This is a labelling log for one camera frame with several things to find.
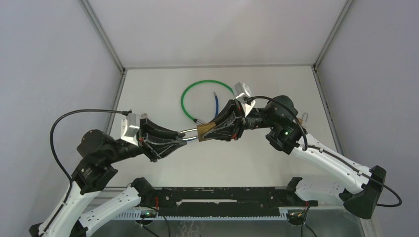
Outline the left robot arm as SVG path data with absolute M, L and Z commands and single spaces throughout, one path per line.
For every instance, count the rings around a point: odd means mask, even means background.
M 119 139 L 97 129 L 87 132 L 77 147 L 82 158 L 71 175 L 68 192 L 44 222 L 30 227 L 30 235 L 89 237 L 125 210 L 155 204 L 157 199 L 152 185 L 145 178 L 136 178 L 115 198 L 86 211 L 90 202 L 117 174 L 112 166 L 114 163 L 139 155 L 157 162 L 186 144 L 177 131 L 135 114 L 122 120 Z

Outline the large brass padlock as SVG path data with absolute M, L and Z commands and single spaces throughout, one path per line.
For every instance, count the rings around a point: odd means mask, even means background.
M 205 141 L 204 138 L 205 134 L 215 128 L 215 122 L 209 122 L 205 124 L 199 124 L 194 128 L 186 129 L 183 131 L 178 132 L 176 140 L 190 142 L 194 140 L 198 140 L 199 142 Z

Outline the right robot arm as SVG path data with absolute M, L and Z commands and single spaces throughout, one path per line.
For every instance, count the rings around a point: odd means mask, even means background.
M 378 165 L 358 164 L 323 145 L 298 122 L 298 111 L 288 96 L 264 97 L 268 101 L 264 108 L 252 108 L 246 114 L 244 107 L 255 104 L 256 99 L 255 96 L 246 98 L 243 103 L 238 99 L 229 100 L 218 116 L 208 123 L 209 128 L 198 130 L 199 140 L 238 140 L 245 130 L 269 128 L 265 138 L 275 150 L 317 166 L 340 185 L 339 193 L 319 192 L 313 185 L 304 185 L 303 178 L 293 178 L 291 188 L 285 193 L 289 204 L 299 205 L 304 200 L 324 201 L 330 196 L 351 214 L 371 219 L 380 205 L 378 200 L 384 188 L 386 170 Z

